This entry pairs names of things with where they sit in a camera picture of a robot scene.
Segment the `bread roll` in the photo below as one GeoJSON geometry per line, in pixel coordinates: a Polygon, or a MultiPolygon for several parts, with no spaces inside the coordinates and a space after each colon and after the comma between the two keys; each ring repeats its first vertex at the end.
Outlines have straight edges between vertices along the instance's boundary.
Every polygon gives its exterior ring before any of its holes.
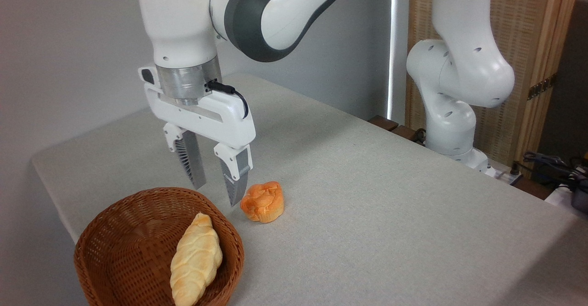
{"type": "Polygon", "coordinates": [[[210,216],[198,213],[172,259],[172,297],[176,306],[193,306],[216,276],[222,262],[219,237],[210,216]]]}
{"type": "Polygon", "coordinates": [[[282,186],[276,181],[252,185],[241,201],[241,209],[252,221],[272,222],[284,213],[282,186]]]}

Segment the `white wall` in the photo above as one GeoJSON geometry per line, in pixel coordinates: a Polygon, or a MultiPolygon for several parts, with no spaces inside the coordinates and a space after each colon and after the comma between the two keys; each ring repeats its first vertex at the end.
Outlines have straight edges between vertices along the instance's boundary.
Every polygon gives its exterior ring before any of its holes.
{"type": "MultiPolygon", "coordinates": [[[[384,115],[388,26],[388,0],[338,0],[282,61],[229,45],[220,61],[370,118],[384,115]]],[[[151,54],[137,0],[0,0],[0,304],[85,303],[31,155],[146,107],[135,71],[151,54]]]]}

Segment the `table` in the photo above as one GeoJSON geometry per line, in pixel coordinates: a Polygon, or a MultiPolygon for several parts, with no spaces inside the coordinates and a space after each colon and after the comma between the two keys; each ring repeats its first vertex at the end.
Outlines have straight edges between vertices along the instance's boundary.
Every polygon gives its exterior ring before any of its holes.
{"type": "MultiPolygon", "coordinates": [[[[225,81],[256,123],[249,183],[277,180],[285,193],[280,218],[247,220],[226,199],[215,144],[199,140],[199,191],[244,243],[232,305],[588,304],[583,220],[265,80],[225,81]]],[[[163,125],[141,111],[35,155],[74,241],[127,195],[190,187],[163,125]]]]}

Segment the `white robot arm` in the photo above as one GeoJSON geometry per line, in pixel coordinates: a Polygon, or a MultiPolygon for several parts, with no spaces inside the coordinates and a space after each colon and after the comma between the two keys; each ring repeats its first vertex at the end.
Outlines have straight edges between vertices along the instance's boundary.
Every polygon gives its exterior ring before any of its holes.
{"type": "Polygon", "coordinates": [[[406,67],[426,111],[426,147],[486,172],[474,149],[476,116],[469,106],[497,107],[512,92],[515,74],[500,54],[490,24],[490,0],[433,0],[433,25],[443,40],[423,40],[406,67]]]}
{"type": "Polygon", "coordinates": [[[218,142],[231,205],[243,197],[253,168],[252,114],[234,88],[221,84],[216,36],[262,62],[288,55],[334,0],[139,0],[155,67],[139,69],[153,113],[166,122],[195,189],[205,183],[195,134],[218,142]]]}

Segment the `brown woven basket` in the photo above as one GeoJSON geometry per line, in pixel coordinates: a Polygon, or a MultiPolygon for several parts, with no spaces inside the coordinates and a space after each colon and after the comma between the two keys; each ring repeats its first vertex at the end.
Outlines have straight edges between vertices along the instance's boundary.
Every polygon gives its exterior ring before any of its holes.
{"type": "Polygon", "coordinates": [[[173,306],[170,264],[196,214],[212,219],[223,261],[197,305],[226,305],[243,270],[241,237],[200,193],[180,187],[140,191],[103,210],[76,244],[73,261],[91,306],[173,306]]]}

